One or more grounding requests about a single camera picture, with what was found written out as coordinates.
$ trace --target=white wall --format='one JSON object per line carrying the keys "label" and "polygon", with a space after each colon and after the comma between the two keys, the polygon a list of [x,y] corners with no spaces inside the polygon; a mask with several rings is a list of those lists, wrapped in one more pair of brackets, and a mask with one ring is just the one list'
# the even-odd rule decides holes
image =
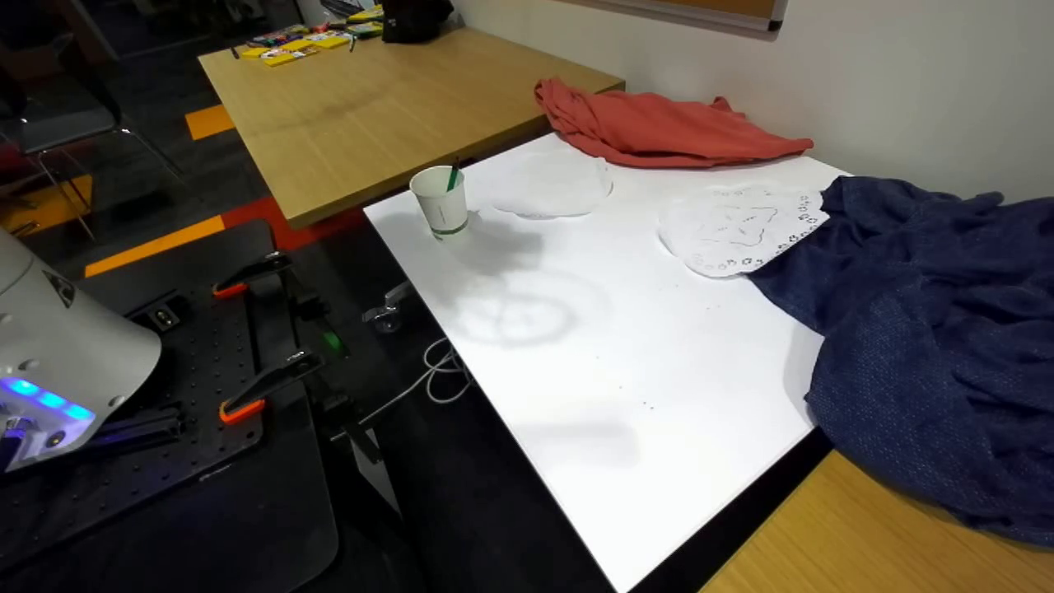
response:
{"label": "white wall", "polygon": [[1054,0],[787,0],[751,40],[561,0],[456,0],[474,30],[670,99],[727,97],[857,174],[1054,195]]}

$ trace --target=white table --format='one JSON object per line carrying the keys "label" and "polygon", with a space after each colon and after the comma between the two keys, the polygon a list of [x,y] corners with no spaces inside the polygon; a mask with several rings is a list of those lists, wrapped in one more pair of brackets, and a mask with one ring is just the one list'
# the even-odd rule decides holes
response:
{"label": "white table", "polygon": [[665,201],[734,185],[826,188],[791,157],[725,172],[601,166],[591,216],[494,212],[474,179],[576,157],[545,137],[468,167],[468,229],[434,240],[416,199],[365,207],[411,287],[610,578],[631,589],[805,433],[821,338],[746,280],[704,280],[656,237]]}

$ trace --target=white cup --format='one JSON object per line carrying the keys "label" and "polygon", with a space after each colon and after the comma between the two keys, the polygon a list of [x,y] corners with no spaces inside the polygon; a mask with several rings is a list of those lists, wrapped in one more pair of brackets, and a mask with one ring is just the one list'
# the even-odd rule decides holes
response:
{"label": "white cup", "polygon": [[420,167],[407,181],[407,191],[418,199],[434,234],[456,234],[464,229],[464,181],[453,166]]}

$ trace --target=blue clothing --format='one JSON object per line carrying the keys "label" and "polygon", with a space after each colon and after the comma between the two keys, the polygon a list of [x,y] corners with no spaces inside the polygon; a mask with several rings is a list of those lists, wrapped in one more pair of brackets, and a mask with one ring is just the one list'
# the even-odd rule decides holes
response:
{"label": "blue clothing", "polygon": [[822,332],[811,417],[869,476],[1054,548],[1054,199],[839,179],[751,280]]}

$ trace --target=cable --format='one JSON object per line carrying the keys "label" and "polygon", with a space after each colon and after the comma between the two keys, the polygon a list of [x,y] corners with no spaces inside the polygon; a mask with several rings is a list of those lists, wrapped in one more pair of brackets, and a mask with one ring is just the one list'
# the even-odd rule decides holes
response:
{"label": "cable", "polygon": [[[406,387],[400,394],[394,394],[388,402],[381,402],[378,410],[372,410],[370,417],[363,417],[360,426],[370,426],[372,419],[378,419],[381,412],[388,412],[390,405],[398,405],[400,400],[407,400],[411,394],[418,394],[420,384],[426,384],[426,396],[429,396],[430,405],[453,405],[453,402],[474,387],[474,378],[472,378],[468,369],[456,364],[456,353],[453,353],[452,345],[446,345],[446,353],[441,353],[441,357],[430,364],[430,353],[439,353],[439,345],[446,345],[446,340],[429,342],[426,353],[420,353],[426,374],[420,374],[411,387]],[[441,400],[441,396],[434,396],[434,389],[430,389],[434,375],[464,375],[464,387],[461,387],[453,396]]]}

